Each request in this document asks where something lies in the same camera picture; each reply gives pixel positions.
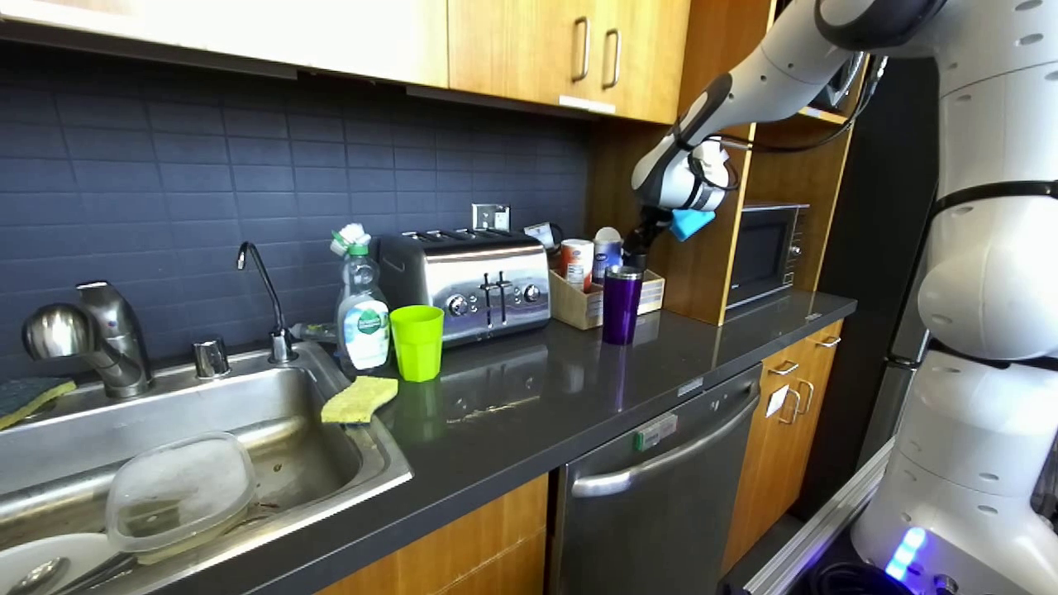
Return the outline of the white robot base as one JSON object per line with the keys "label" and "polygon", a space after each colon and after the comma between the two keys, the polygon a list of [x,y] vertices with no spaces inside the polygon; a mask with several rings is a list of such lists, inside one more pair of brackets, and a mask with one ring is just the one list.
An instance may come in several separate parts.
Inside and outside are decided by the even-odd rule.
{"label": "white robot base", "polygon": [[1058,437],[1053,68],[942,77],[940,202],[909,382],[857,553],[914,595],[1058,595],[1032,506]]}

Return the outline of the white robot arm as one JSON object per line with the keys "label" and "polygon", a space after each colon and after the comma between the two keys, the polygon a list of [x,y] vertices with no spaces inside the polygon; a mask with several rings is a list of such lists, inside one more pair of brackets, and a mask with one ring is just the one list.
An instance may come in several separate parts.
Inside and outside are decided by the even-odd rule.
{"label": "white robot arm", "polygon": [[929,266],[1052,257],[1058,243],[1058,0],[792,0],[630,168],[657,212],[714,212],[699,150],[727,125],[780,124],[857,52],[919,55],[940,87]]}

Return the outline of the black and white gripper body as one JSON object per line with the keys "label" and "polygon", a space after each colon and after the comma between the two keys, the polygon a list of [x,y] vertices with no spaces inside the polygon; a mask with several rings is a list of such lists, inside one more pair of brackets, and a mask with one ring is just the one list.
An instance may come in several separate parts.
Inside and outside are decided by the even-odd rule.
{"label": "black and white gripper body", "polygon": [[714,212],[730,189],[727,150],[718,139],[680,146],[665,136],[638,158],[638,202],[665,212]]}

